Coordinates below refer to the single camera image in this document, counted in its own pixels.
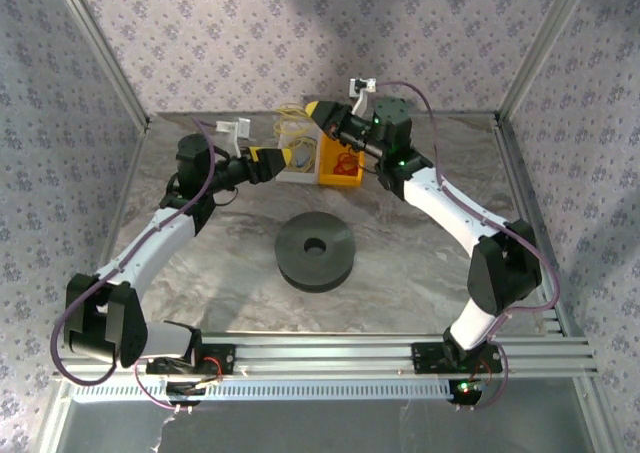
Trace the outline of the black cable spool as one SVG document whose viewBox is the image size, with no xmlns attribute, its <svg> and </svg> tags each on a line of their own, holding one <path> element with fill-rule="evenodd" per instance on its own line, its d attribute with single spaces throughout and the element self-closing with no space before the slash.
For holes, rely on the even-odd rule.
<svg viewBox="0 0 640 453">
<path fill-rule="evenodd" d="M 340 286 L 351 274 L 356 242 L 343 220 L 313 211 L 285 223 L 274 250 L 278 269 L 290 285 L 307 293 L 324 293 Z"/>
</svg>

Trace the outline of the white plastic bin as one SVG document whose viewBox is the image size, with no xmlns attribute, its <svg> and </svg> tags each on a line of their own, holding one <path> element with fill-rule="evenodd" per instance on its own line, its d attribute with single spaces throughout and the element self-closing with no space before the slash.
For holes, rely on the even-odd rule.
<svg viewBox="0 0 640 453">
<path fill-rule="evenodd" d="M 279 148 L 290 148 L 292 159 L 277 181 L 316 184 L 318 182 L 320 131 L 308 119 L 282 118 L 274 124 Z"/>
</svg>

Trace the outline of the yellow plastic bin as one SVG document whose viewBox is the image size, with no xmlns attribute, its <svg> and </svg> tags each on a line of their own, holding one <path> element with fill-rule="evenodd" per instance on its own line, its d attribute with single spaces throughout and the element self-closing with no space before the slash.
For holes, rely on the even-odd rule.
<svg viewBox="0 0 640 453">
<path fill-rule="evenodd" d="M 320 143 L 318 183 L 325 186 L 359 187 L 366 164 L 365 154 L 323 136 Z"/>
</svg>

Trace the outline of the aluminium side rail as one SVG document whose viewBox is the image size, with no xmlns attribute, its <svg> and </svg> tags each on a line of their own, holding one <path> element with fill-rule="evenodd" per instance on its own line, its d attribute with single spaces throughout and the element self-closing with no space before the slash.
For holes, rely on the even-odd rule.
<svg viewBox="0 0 640 453">
<path fill-rule="evenodd" d="M 143 125 L 139 128 L 131 161 L 129 163 L 125 179 L 122 183 L 122 187 L 119 191 L 115 215 L 108 230 L 106 243 L 98 260 L 99 266 L 106 265 L 113 255 L 118 233 L 125 215 L 128 196 L 138 170 L 150 122 L 150 119 L 146 119 Z M 69 409 L 68 393 L 72 390 L 74 383 L 69 383 L 64 375 L 60 375 L 59 372 L 56 372 L 53 378 L 53 385 L 54 391 L 50 395 L 37 441 L 31 453 L 56 453 L 60 442 L 61 428 Z"/>
<path fill-rule="evenodd" d="M 496 140 L 505 163 L 517 210 L 534 228 L 541 252 L 551 263 L 555 263 L 555 254 L 514 130 L 509 121 L 500 116 L 495 117 L 495 124 Z M 620 442 L 619 432 L 599 378 L 594 354 L 589 352 L 587 359 L 588 367 L 574 380 L 574 388 L 590 441 L 596 453 L 624 453 L 624 445 Z"/>
</svg>

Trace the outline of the aluminium frame post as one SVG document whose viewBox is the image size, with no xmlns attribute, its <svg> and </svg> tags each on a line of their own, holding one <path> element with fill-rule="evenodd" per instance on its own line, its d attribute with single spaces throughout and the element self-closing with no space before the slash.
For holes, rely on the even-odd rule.
<svg viewBox="0 0 640 453">
<path fill-rule="evenodd" d="M 121 68 L 113 48 L 109 45 L 105 34 L 91 12 L 87 0 L 63 1 L 128 115 L 139 129 L 145 130 L 149 123 L 148 115 Z"/>
<path fill-rule="evenodd" d="M 496 112 L 499 125 L 509 121 L 528 94 L 553 46 L 580 0 L 553 0 L 513 82 Z"/>
</svg>

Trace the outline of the aluminium mounting rail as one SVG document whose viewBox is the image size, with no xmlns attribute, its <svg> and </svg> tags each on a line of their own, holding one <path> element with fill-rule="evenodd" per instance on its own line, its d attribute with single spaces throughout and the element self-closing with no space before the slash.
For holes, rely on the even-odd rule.
<svg viewBox="0 0 640 453">
<path fill-rule="evenodd" d="M 405 379 L 414 378 L 411 346 L 435 341 L 431 335 L 232 332 L 204 341 L 233 344 L 233 380 Z M 433 373 L 433 378 L 467 379 L 472 374 L 497 381 L 515 378 L 594 377 L 597 367 L 588 341 L 579 337 L 506 336 L 496 340 L 506 353 L 503 367 L 489 373 Z"/>
</svg>

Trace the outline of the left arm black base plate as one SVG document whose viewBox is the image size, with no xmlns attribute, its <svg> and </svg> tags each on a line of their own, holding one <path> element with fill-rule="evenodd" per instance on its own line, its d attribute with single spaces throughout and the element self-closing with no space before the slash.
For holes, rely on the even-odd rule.
<svg viewBox="0 0 640 453">
<path fill-rule="evenodd" d="M 236 346 L 229 343 L 196 343 L 183 357 L 159 357 L 146 362 L 149 375 L 217 377 L 233 373 Z"/>
</svg>

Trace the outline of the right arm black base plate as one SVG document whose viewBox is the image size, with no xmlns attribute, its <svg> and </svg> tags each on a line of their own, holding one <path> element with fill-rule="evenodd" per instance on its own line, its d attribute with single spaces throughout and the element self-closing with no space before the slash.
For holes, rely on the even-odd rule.
<svg viewBox="0 0 640 453">
<path fill-rule="evenodd" d="M 411 360 L 416 374 L 471 375 L 480 370 L 490 373 L 503 371 L 498 348 L 487 342 L 472 350 L 463 350 L 452 340 L 413 343 Z"/>
</svg>

